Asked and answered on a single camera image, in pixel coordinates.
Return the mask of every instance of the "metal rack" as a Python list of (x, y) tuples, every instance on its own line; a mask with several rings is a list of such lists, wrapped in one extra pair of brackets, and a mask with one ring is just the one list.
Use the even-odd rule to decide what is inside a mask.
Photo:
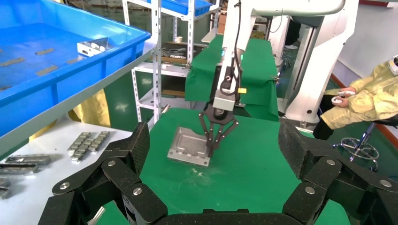
[[(129, 22), (129, 12), (127, 8), (127, 2), (131, 2), (143, 7), (147, 8), (153, 8), (153, 3), (148, 3), (144, 0), (122, 0), (123, 2), (123, 12), (124, 12), (124, 18), (125, 22), (127, 25), (130, 24)], [(194, 37), (194, 22), (196, 20), (199, 20), (201, 18), (204, 18), (205, 16), (215, 13), (215, 32), (217, 31), (218, 27), (218, 10), (219, 10), (219, 5), (220, 5), (220, 0), (217, 0), (216, 4), (211, 6), (209, 11), (199, 15), (195, 16), (195, 0), (188, 0), (188, 15), (183, 15), (177, 12), (174, 12), (172, 10), (166, 9), (166, 8), (159, 8), (159, 12), (172, 15), (173, 18), (173, 40), (176, 41), (177, 39), (177, 26), (178, 26), (178, 18), (180, 18), (182, 21), (188, 21), (188, 42), (187, 42), (187, 64), (189, 67), (191, 65), (192, 59), (193, 59), (193, 47), (194, 47), (194, 42), (193, 42), (193, 37)], [(154, 26), (160, 26), (160, 22), (157, 24), (153, 23), (154, 19), (152, 18), (152, 31), (154, 30)], [(140, 72), (146, 72), (146, 73), (153, 73), (155, 74), (155, 70), (153, 68), (159, 68), (159, 71), (161, 71), (160, 74), (162, 75), (168, 75), (168, 76), (178, 76), (178, 77), (187, 77), (189, 69), (186, 67), (179, 67), (171, 64), (162, 64), (161, 63), (161, 54), (158, 54), (157, 58), (159, 64), (154, 63), (149, 63), (149, 62), (143, 62), (134, 69), (131, 70), (131, 74), (133, 77), (133, 88), (134, 88), (134, 98), (136, 102), (136, 109), (137, 109), (137, 118), (138, 121), (141, 122), (141, 107), (147, 108), (147, 109), (154, 109), (154, 117), (148, 122), (149, 126), (152, 126), (159, 120), (159, 116), (161, 114), (161, 107), (162, 107), (162, 102), (161, 102), (161, 76), (155, 76), (153, 75), (153, 89), (151, 89), (148, 93), (146, 93), (142, 98), (138, 97), (138, 86), (137, 86), (137, 75), (136, 71)], [(150, 95), (152, 94), (153, 91), (153, 101), (148, 101), (148, 97), (150, 98)]]

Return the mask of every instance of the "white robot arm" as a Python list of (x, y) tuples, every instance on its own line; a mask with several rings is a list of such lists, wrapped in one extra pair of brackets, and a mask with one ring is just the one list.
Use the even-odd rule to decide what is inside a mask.
[[(222, 58), (216, 65), (209, 104), (199, 114), (207, 138), (209, 157), (218, 147), (222, 138), (239, 124), (232, 111), (240, 102), (239, 87), (242, 77), (240, 68), (243, 54), (249, 41), (256, 15), (299, 15), (320, 16), (339, 12), (345, 0), (229, 0), (227, 20), (222, 43)], [(203, 116), (210, 120), (207, 131)], [(225, 125), (232, 125), (222, 133)], [(213, 137), (214, 123), (220, 128)]]

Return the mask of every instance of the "white controller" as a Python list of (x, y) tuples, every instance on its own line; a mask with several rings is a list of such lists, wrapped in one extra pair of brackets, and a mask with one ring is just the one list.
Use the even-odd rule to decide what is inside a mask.
[(334, 103), (334, 104), (339, 104), (339, 103), (342, 103), (342, 102), (343, 102), (342, 100), (337, 99), (337, 96), (332, 98), (332, 103)]
[(346, 94), (349, 94), (349, 95), (355, 95), (355, 92), (354, 91), (350, 91), (350, 90), (344, 90), (344, 91), (339, 91), (339, 92), (337, 92), (337, 94), (340, 96), (340, 97), (344, 97)]

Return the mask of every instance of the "green mat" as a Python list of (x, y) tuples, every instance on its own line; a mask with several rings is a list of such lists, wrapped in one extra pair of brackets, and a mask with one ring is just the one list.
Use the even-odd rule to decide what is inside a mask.
[[(151, 149), (140, 175), (170, 214), (203, 209), (281, 212), (300, 183), (277, 144), (279, 123), (237, 116), (239, 126), (221, 142), (209, 167), (167, 158), (177, 126), (202, 133), (199, 111), (171, 108), (151, 130)], [(318, 225), (348, 225), (343, 207), (329, 201)]]
[[(213, 83), (214, 69), (221, 59), (223, 35), (216, 36), (194, 58), (185, 82), (186, 101), (209, 101)], [(278, 120), (276, 89), (273, 77), (276, 66), (270, 42), (250, 39), (242, 59), (242, 87), (247, 93), (241, 95), (241, 102), (247, 104), (245, 109), (258, 119)]]

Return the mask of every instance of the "blue plastic bin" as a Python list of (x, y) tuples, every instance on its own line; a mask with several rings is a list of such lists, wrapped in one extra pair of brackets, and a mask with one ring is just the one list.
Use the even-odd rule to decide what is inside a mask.
[[(163, 8), (188, 15), (188, 0), (162, 0), (161, 4)], [(213, 4), (206, 1), (196, 0), (195, 16), (207, 13), (212, 5)]]
[[(134, 61), (150, 37), (51, 0), (0, 0), (0, 18), (0, 137)], [(104, 37), (114, 48), (70, 61), (82, 57), (78, 42)], [(18, 58), (24, 61), (4, 65)]]

